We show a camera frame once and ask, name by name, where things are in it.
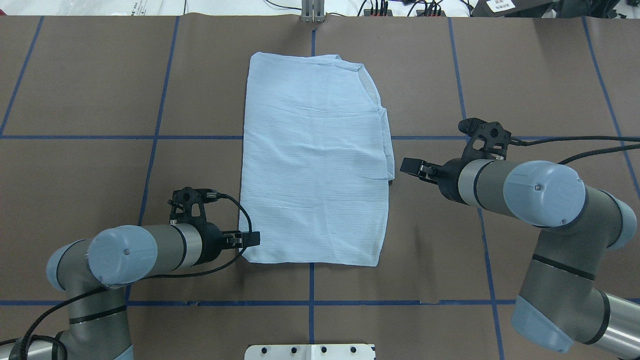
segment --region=brown table surface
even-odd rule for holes
[[[443,163],[462,152],[463,117],[527,139],[640,136],[639,31],[638,20],[595,19],[0,17],[0,339],[64,299],[45,276],[57,248],[117,225],[166,223],[166,200],[184,186],[239,195],[257,51],[364,63],[397,164]],[[509,158],[559,161],[615,145],[550,143]],[[640,211],[640,153],[572,166]],[[237,226],[231,204],[207,213]],[[612,359],[581,344],[555,354],[511,328],[536,238],[523,222],[449,202],[398,172],[377,267],[242,259],[208,277],[142,281],[129,294],[136,358],[364,342],[378,359]],[[607,255],[598,288],[639,301],[638,240]],[[59,311],[37,332],[66,328]]]

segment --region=white mounting bracket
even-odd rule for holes
[[[324,0],[302,0],[302,22],[324,22]]]
[[[252,345],[244,360],[375,360],[370,344]]]

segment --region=robotic arm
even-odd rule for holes
[[[170,224],[108,229],[91,240],[66,245],[51,256],[47,278],[68,298],[96,289],[111,290],[68,305],[69,330],[55,337],[65,344],[68,360],[133,359],[125,285],[210,262],[224,249],[259,245],[258,232],[223,232],[207,222],[204,204],[221,198],[230,197],[211,189],[176,190],[169,200]],[[193,216],[193,206],[198,206],[198,216]],[[0,347],[0,360],[18,359],[20,345],[18,340]],[[28,359],[58,359],[60,350],[55,344],[34,341]]]
[[[578,173],[548,161],[506,161],[511,133],[472,118],[462,157],[440,166],[405,158],[401,171],[437,184],[447,199],[519,218],[540,237],[516,298],[511,324],[528,340],[565,353],[579,341],[622,360],[640,359],[640,306],[597,290],[607,250],[622,248],[637,222],[610,193],[586,186]],[[476,142],[483,142],[475,149]]]

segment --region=folded cloth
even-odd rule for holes
[[[364,65],[254,54],[243,146],[241,203],[260,231],[248,261],[378,264],[394,157]]]

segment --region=light blue cloth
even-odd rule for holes
[[[261,238],[248,261],[378,264],[394,157],[362,64],[254,54],[243,146],[241,202]]]

